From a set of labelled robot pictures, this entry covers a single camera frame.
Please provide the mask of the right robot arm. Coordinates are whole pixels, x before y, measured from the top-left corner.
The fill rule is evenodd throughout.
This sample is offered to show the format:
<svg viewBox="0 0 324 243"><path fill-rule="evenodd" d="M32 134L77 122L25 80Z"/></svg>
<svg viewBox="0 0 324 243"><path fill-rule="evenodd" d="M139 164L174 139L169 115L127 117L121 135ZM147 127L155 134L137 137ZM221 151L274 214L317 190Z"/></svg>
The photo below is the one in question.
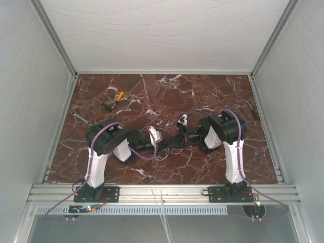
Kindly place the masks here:
<svg viewBox="0 0 324 243"><path fill-rule="evenodd" d="M187 129L185 115L178 120L178 134L169 142L169 149L184 149L190 141L198 142L205 153L211 153L221 146L225 149L226 172L225 198L236 201L242 194L240 186L246 186L243 166L243 145L248 131L247 123L229 109L199 120L197 129Z"/></svg>

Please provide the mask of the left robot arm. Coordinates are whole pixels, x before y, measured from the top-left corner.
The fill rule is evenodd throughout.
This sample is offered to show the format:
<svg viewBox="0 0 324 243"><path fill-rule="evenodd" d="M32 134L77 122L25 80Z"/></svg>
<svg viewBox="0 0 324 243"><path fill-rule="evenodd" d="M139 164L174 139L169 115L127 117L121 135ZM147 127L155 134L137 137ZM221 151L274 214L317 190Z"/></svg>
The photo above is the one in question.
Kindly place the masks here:
<svg viewBox="0 0 324 243"><path fill-rule="evenodd" d="M146 158L151 160L156 154L168 147L160 131L154 127L148 127L149 138L144 139L137 130L128 130L111 118L92 125L87 133L87 145L89 160L85 181L88 185L86 196L92 201L103 198L104 170L108 156L113 154L121 163L128 164L133 155L141 156L141 151L153 151L153 156Z"/></svg>

